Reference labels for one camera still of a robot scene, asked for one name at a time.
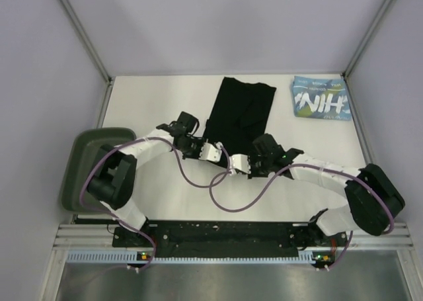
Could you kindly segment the black t-shirt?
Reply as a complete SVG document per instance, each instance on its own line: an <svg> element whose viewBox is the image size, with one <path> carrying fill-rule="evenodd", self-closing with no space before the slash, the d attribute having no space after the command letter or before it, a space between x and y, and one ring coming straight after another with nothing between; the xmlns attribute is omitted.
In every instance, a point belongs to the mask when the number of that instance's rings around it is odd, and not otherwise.
<svg viewBox="0 0 423 301"><path fill-rule="evenodd" d="M229 155L248 155L252 142L265 133L276 88L265 83L243 83L225 77L206 120L209 143L220 142Z"/></svg>

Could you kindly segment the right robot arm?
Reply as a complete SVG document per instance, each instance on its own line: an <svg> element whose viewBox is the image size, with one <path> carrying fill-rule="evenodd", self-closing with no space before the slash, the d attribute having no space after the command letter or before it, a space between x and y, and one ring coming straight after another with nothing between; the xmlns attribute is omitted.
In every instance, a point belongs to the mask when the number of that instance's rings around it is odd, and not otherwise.
<svg viewBox="0 0 423 301"><path fill-rule="evenodd" d="M339 208L324 208L309 223L309 239L324 245L341 232L362 230L381 236L393 230L395 217L405 207L404 198L380 166L369 163L362 168L341 166L312 157L302 150L285 150L270 134L253 141L249 157L249 177L273 173L332 191L346 199Z"/></svg>

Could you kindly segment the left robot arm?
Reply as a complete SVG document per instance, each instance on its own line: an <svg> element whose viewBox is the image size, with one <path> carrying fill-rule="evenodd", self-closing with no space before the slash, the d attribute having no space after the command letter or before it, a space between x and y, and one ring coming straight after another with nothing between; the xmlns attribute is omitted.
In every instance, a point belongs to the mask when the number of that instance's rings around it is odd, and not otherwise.
<svg viewBox="0 0 423 301"><path fill-rule="evenodd" d="M181 112L176 120L156 126L142 138L119 146L102 145L82 186L80 203L89 193L128 229L127 238L134 245L146 244L150 236L149 228L144 226L147 217L133 199L137 170L172 151L180 152L183 158L198 159L204 144L202 138L194 136L199 125L196 117Z"/></svg>

